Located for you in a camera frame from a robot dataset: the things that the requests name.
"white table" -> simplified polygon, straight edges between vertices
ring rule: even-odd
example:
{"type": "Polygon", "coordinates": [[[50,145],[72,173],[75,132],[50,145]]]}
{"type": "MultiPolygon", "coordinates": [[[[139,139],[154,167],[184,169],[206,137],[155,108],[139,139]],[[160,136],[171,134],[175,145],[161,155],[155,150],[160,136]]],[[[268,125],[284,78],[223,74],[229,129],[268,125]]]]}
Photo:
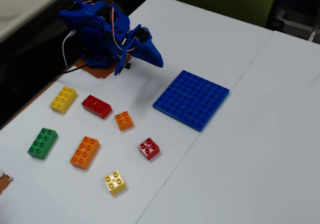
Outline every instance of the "white table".
{"type": "Polygon", "coordinates": [[[275,32],[138,224],[319,223],[319,60],[275,32]]]}
{"type": "Polygon", "coordinates": [[[0,0],[0,42],[56,0],[0,0]]]}
{"type": "Polygon", "coordinates": [[[152,104],[182,69],[232,89],[272,34],[174,0],[147,0],[130,19],[131,27],[141,23],[150,29],[164,67],[132,59],[130,70],[104,80],[82,70],[69,73],[5,126],[0,131],[0,139],[6,140],[0,145],[0,168],[16,183],[1,195],[0,223],[135,223],[200,135],[152,104]],[[60,115],[49,104],[63,86],[75,88],[78,98],[60,115]],[[108,118],[82,108],[89,94],[112,106],[108,118]],[[121,132],[113,116],[125,110],[134,128],[121,132]],[[44,161],[27,153],[42,127],[59,135],[44,161]],[[86,171],[69,163],[84,135],[101,144],[86,171]],[[148,137],[161,152],[150,162],[138,151],[148,137]],[[112,196],[103,178],[115,170],[128,188],[112,196]]]}

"small yellow lego brick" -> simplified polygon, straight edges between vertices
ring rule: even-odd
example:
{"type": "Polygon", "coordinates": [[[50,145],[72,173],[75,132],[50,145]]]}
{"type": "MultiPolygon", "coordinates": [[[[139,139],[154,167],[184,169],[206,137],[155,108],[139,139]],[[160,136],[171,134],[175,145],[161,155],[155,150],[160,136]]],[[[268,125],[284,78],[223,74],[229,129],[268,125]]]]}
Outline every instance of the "small yellow lego brick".
{"type": "Polygon", "coordinates": [[[50,108],[58,113],[65,113],[72,102],[75,100],[77,92],[73,88],[63,87],[61,92],[50,104],[50,108]]]}
{"type": "Polygon", "coordinates": [[[118,171],[106,176],[104,181],[112,195],[126,187],[126,184],[118,171]]]}

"wire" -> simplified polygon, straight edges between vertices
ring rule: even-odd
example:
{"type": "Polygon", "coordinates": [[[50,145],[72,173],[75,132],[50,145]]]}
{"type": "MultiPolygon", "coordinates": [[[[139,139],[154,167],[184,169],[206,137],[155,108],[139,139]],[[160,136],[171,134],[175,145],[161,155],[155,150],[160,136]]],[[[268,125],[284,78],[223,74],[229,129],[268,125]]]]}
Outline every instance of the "wire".
{"type": "Polygon", "coordinates": [[[92,62],[92,63],[87,63],[87,64],[85,64],[85,65],[82,65],[82,66],[80,66],[80,67],[74,68],[74,69],[72,69],[72,70],[69,70],[69,71],[66,71],[66,72],[62,72],[62,73],[59,74],[59,75],[66,74],[66,73],[71,73],[71,72],[76,71],[76,70],[78,70],[78,69],[81,69],[81,68],[84,68],[84,67],[93,65],[93,64],[95,64],[95,63],[98,63],[98,62],[100,62],[100,61],[106,60],[106,59],[108,59],[108,58],[109,58],[109,57],[99,59],[99,60],[97,60],[97,61],[95,61],[95,62],[92,62]]]}
{"type": "Polygon", "coordinates": [[[63,59],[64,59],[64,63],[65,63],[65,66],[66,68],[68,68],[68,64],[67,64],[67,60],[66,60],[66,56],[65,56],[65,42],[68,38],[70,38],[71,36],[74,36],[74,34],[76,33],[77,31],[75,29],[71,30],[70,33],[64,38],[64,41],[62,42],[62,55],[63,55],[63,59]]]}
{"type": "Polygon", "coordinates": [[[119,48],[119,49],[121,49],[121,50],[123,50],[123,48],[120,48],[119,47],[119,45],[117,44],[117,42],[115,41],[116,39],[115,39],[115,31],[114,31],[114,26],[113,26],[113,24],[114,24],[114,8],[113,7],[111,7],[111,24],[112,24],[112,36],[113,36],[113,40],[114,40],[114,43],[116,44],[116,46],[119,48]]]}

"orange lego brick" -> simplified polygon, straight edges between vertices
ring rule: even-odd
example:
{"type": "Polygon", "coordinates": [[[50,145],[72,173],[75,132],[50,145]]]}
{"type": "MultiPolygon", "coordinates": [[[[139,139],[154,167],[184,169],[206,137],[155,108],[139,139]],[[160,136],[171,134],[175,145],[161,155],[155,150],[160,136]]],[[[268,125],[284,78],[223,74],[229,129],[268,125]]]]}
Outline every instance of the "orange lego brick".
{"type": "Polygon", "coordinates": [[[115,120],[121,131],[134,125],[128,111],[115,115],[115,120]]]}
{"type": "Polygon", "coordinates": [[[70,163],[77,168],[87,169],[99,145],[100,143],[97,139],[84,137],[71,158],[70,163]]]}

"blue robotic arm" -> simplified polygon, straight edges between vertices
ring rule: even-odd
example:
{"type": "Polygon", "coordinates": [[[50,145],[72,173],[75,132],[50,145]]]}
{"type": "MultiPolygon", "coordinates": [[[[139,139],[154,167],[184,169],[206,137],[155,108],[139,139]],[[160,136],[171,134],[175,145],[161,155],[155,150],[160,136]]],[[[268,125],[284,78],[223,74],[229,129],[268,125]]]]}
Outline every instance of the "blue robotic arm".
{"type": "Polygon", "coordinates": [[[130,68],[126,63],[127,53],[157,67],[164,65],[149,30],[141,25],[130,30],[129,17],[113,4],[74,1],[72,7],[58,14],[79,34],[86,63],[100,60],[91,68],[109,68],[110,62],[117,60],[114,74],[118,75],[124,67],[130,68]]]}

